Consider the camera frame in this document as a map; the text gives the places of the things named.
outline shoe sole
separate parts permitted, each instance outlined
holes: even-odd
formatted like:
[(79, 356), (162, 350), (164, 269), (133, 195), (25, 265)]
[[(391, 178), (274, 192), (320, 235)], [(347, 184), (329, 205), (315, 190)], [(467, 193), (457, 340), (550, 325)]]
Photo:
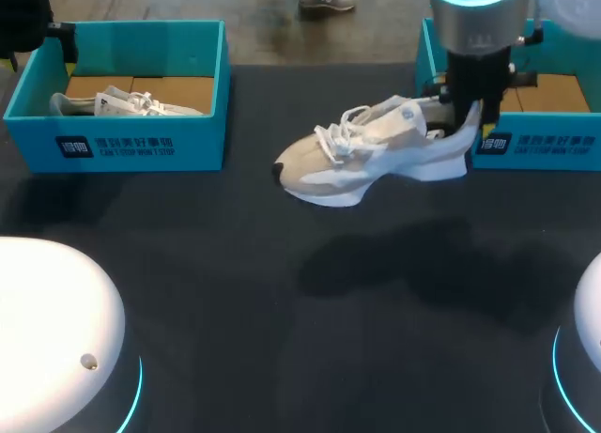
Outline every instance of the shoe sole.
[(315, 8), (328, 8), (330, 10), (335, 10), (337, 12), (348, 12), (349, 10), (354, 9), (356, 6), (351, 6), (349, 8), (337, 8), (336, 6), (328, 5), (328, 4), (312, 4), (311, 6), (307, 6), (304, 4), (299, 4), (300, 8), (306, 8), (308, 10)]
[[(426, 163), (424, 165), (414, 165), (411, 167), (400, 166), (385, 175), (397, 175), (400, 177), (416, 179), (422, 182), (434, 182), (461, 178), (467, 173), (468, 168), (466, 166), (465, 155), (461, 155), (458, 158), (453, 158), (447, 161)], [(352, 192), (339, 193), (337, 195), (314, 196), (306, 193), (289, 191), (287, 188), (284, 188), (284, 190), (290, 193), (292, 196), (299, 198), (299, 200), (314, 205), (323, 206), (325, 208), (350, 208), (361, 203), (365, 193), (369, 190), (372, 184), (385, 175), (375, 178), (373, 181), (361, 186), (358, 189), (355, 189)]]

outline shoelace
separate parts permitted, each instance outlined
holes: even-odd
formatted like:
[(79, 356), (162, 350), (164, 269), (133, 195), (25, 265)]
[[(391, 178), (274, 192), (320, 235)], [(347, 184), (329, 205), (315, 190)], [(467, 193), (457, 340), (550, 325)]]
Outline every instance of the shoelace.
[(130, 93), (130, 96), (128, 97), (128, 102), (130, 102), (131, 104), (133, 104), (133, 107), (138, 110), (138, 111), (142, 111), (145, 110), (144, 115), (145, 116), (161, 116), (164, 115), (164, 104), (153, 100), (152, 99), (152, 95), (148, 92), (146, 93), (138, 93), (138, 92), (132, 92)]
[(334, 164), (341, 164), (344, 161), (336, 159), (337, 157), (351, 156), (358, 147), (369, 148), (368, 140), (363, 136), (365, 127), (355, 125), (351, 122), (350, 116), (370, 109), (369, 106), (360, 106), (343, 113), (340, 119), (340, 125), (330, 125), (325, 129), (321, 126), (315, 128), (317, 139), (328, 159)]

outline cardboard shoe box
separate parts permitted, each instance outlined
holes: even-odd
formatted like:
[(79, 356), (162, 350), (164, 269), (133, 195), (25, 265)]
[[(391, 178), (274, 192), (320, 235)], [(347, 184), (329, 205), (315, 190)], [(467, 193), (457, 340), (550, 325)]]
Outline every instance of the cardboard shoe box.
[[(69, 79), (58, 39), (32, 53), (4, 120), (33, 173), (222, 168), (230, 63), (218, 21), (76, 23)], [(54, 93), (91, 98), (114, 85), (203, 116), (49, 116)]]

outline beige sneaker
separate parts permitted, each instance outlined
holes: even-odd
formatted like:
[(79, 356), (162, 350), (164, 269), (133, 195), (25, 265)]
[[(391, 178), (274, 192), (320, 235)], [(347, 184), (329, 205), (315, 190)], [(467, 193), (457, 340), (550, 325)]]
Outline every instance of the beige sneaker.
[(453, 121), (453, 106), (438, 98), (395, 96), (345, 112), (339, 125), (317, 126), (282, 153), (272, 171), (288, 193), (332, 208), (357, 205), (387, 174), (420, 181), (459, 178), (467, 173), (465, 153), (480, 126), (478, 103), (463, 126), (445, 137), (439, 126)]
[(128, 93), (109, 86), (94, 98), (68, 98), (55, 93), (50, 98), (51, 116), (201, 116), (189, 107), (163, 104), (149, 93)]

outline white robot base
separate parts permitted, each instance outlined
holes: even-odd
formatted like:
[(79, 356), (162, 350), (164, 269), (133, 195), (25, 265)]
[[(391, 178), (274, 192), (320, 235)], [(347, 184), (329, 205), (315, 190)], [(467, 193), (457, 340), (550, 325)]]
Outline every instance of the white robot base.
[(46, 240), (0, 238), (0, 259), (0, 431), (144, 431), (142, 360), (109, 276)]
[(601, 255), (584, 272), (555, 334), (540, 407), (549, 433), (601, 432)]

